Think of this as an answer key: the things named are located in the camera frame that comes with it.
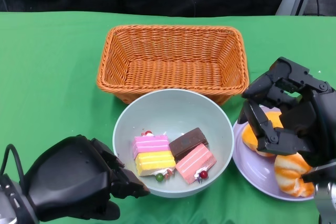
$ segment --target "toy food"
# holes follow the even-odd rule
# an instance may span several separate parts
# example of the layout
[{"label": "toy food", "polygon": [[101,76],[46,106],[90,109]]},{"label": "toy food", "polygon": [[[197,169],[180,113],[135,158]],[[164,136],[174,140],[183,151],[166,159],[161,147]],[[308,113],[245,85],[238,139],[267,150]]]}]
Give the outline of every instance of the toy food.
[{"label": "toy food", "polygon": [[191,184],[200,178],[207,178],[207,172],[216,163],[216,158],[204,144],[199,144],[183,159],[181,159],[176,169],[184,180]]},{"label": "toy food", "polygon": [[169,144],[170,150],[175,159],[183,159],[189,152],[191,152],[199,144],[208,145],[203,132],[200,128],[195,128]]},{"label": "toy food", "polygon": [[297,153],[289,156],[278,155],[274,171],[280,190],[295,197],[308,197],[314,193],[313,183],[304,183],[301,178],[311,170],[302,156]]},{"label": "toy food", "polygon": [[169,141],[166,135],[154,136],[148,133],[144,136],[136,136],[132,143],[134,159],[139,153],[169,151]]},{"label": "toy food", "polygon": [[[267,118],[273,124],[273,128],[275,127],[283,128],[282,123],[280,122],[280,119],[279,119],[279,115],[281,115],[281,112],[270,111],[266,113]],[[274,154],[257,151],[258,140],[256,136],[254,135],[252,128],[249,124],[244,128],[241,138],[243,139],[244,144],[246,144],[252,151],[257,152],[259,155],[264,156],[264,157],[274,156]]]},{"label": "toy food", "polygon": [[171,151],[139,153],[135,163],[139,176],[172,174],[176,165]]}]

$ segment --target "plate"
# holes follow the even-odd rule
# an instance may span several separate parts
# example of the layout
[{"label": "plate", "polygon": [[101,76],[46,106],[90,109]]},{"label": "plate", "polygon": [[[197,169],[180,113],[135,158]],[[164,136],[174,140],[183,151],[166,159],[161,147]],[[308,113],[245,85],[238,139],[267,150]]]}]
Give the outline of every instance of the plate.
[{"label": "plate", "polygon": [[[265,112],[279,111],[276,108],[271,110],[267,107],[261,108]],[[274,173],[275,157],[262,157],[243,143],[242,132],[247,124],[248,123],[237,124],[236,121],[233,126],[235,147],[232,155],[238,170],[247,181],[263,193],[277,199],[287,201],[305,201],[313,199],[313,196],[293,197],[280,190]]]}]

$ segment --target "yellow cake slice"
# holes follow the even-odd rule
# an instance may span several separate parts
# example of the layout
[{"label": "yellow cake slice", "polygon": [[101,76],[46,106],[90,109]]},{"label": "yellow cake slice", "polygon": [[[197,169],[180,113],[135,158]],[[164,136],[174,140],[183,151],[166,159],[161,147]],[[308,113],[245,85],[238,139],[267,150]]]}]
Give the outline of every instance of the yellow cake slice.
[{"label": "yellow cake slice", "polygon": [[139,153],[135,159],[139,176],[147,176],[158,170],[175,168],[175,159],[171,151]]}]

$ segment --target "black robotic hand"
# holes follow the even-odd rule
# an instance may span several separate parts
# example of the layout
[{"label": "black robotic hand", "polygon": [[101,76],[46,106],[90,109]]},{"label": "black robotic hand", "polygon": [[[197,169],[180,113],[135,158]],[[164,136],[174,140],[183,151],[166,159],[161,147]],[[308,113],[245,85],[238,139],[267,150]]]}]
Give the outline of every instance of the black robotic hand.
[{"label": "black robotic hand", "polygon": [[[299,93],[292,97],[288,93]],[[258,151],[300,153],[315,168],[302,176],[315,185],[320,223],[336,223],[336,92],[309,69],[283,57],[243,93],[238,123],[249,122]],[[282,128],[273,128],[259,105],[281,110]]]},{"label": "black robotic hand", "polygon": [[[3,175],[9,149],[18,166],[19,185]],[[109,201],[110,194],[121,199],[149,194],[147,187],[124,168],[106,145],[81,135],[68,137],[45,151],[24,176],[17,152],[9,146],[0,186],[0,205],[7,206],[0,209],[0,222],[6,223],[7,216],[7,223],[15,217],[18,224],[66,216],[116,220],[120,210]]]}]

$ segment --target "bowl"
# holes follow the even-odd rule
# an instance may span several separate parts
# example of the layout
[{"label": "bowl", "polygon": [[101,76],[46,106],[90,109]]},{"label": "bowl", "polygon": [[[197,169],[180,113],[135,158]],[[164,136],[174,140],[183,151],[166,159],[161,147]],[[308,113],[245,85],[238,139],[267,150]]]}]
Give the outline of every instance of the bowl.
[{"label": "bowl", "polygon": [[[217,159],[208,178],[188,185],[178,171],[162,182],[155,176],[138,176],[132,155],[132,141],[142,132],[166,134],[173,141],[199,127]],[[113,132],[113,151],[143,181],[152,194],[166,198],[191,196],[208,187],[227,167],[234,149],[231,123],[224,111],[209,98],[182,89],[164,89],[148,93],[132,102],[120,115]]]}]

